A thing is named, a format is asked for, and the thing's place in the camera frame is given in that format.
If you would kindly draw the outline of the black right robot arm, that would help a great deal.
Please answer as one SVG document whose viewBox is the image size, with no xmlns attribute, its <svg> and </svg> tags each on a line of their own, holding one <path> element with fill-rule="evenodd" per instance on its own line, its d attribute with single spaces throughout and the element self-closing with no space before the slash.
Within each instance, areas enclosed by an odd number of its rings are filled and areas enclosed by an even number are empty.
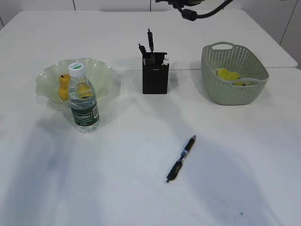
<svg viewBox="0 0 301 226">
<path fill-rule="evenodd" d="M 168 5 L 172 5 L 173 8 L 177 9 L 181 13 L 182 18 L 189 21 L 195 21 L 197 19 L 204 19 L 204 18 L 211 17 L 217 14 L 218 12 L 220 12 L 222 9 L 224 9 L 232 1 L 233 0 L 225 0 L 222 4 L 220 4 L 212 11 L 205 14 L 198 14 L 196 11 L 184 7 L 185 6 L 193 7 L 199 5 L 200 3 L 203 2 L 203 0 L 155 0 L 156 3 L 166 2 Z"/>
</svg>

